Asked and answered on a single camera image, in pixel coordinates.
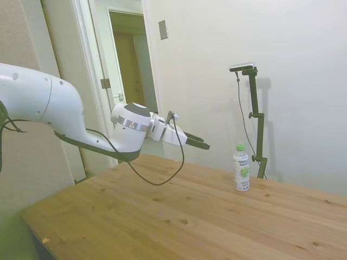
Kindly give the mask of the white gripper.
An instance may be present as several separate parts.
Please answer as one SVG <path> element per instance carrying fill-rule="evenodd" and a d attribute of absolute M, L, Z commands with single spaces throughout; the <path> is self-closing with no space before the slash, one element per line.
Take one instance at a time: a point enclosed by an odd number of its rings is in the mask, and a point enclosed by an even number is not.
<path fill-rule="evenodd" d="M 180 127 L 173 122 L 166 123 L 165 119 L 156 113 L 151 112 L 151 120 L 148 128 L 148 138 L 154 141 L 166 142 L 168 144 L 182 146 L 186 144 L 203 150 L 208 150 L 210 145 L 198 136 L 183 132 Z"/>

